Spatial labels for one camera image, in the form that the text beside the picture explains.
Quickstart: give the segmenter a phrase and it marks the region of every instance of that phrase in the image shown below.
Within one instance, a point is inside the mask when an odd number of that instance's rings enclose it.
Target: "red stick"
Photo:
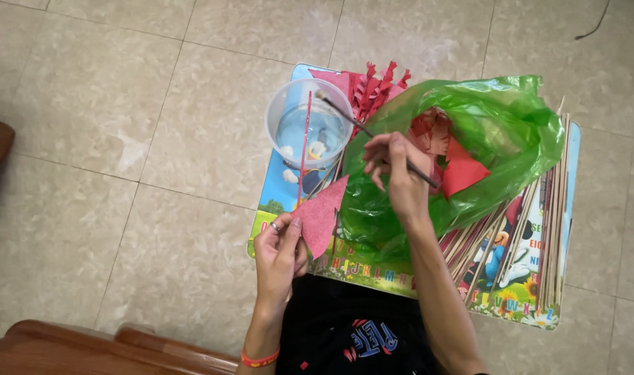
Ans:
[[[301,170],[298,177],[298,200],[296,208],[301,205],[301,191],[303,189],[303,171],[305,168],[305,149],[307,148],[307,125],[310,123],[310,107],[312,106],[312,91],[307,93],[307,115],[305,116],[305,137],[303,138],[303,156],[301,157]]]

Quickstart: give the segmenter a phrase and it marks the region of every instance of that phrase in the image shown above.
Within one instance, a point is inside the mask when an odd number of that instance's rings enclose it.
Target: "rubber bracelet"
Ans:
[[[278,359],[279,356],[279,346],[278,346],[278,351],[271,354],[270,356],[261,359],[261,360],[251,360],[249,359],[246,355],[245,355],[245,348],[243,348],[243,350],[240,352],[240,361],[243,362],[243,364],[247,367],[252,367],[252,368],[256,368],[256,367],[264,367],[267,366],[273,362],[275,362],[275,360]]]

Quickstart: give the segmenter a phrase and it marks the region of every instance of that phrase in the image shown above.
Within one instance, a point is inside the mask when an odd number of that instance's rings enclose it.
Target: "sunflower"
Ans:
[[[523,283],[523,286],[528,291],[530,298],[537,297],[537,281],[532,279],[532,276],[529,276],[528,279]]]
[[[502,299],[502,303],[497,309],[497,313],[501,316],[503,316],[504,314],[511,316],[513,314],[513,311],[509,311],[507,309],[507,300],[518,301],[518,295],[516,295],[516,293],[512,292],[511,290],[503,290],[500,294],[498,294],[498,296]]]

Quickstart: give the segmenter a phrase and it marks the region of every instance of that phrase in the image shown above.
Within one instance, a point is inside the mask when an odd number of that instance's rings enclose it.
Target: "clear plastic tub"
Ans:
[[[336,86],[316,78],[291,81],[282,86],[266,108],[265,129],[275,150],[291,166],[300,168],[305,137],[307,102],[312,92],[310,122],[305,150],[305,169],[330,164],[345,148],[352,136],[353,125],[335,109],[315,97],[323,90],[331,101],[347,114],[352,106]]]

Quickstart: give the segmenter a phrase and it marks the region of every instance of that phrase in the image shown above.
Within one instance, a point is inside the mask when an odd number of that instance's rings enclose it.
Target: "left hand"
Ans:
[[[281,214],[262,233],[254,237],[257,262],[256,310],[272,318],[281,318],[291,297],[291,281],[307,271],[307,245],[301,237],[300,219]]]

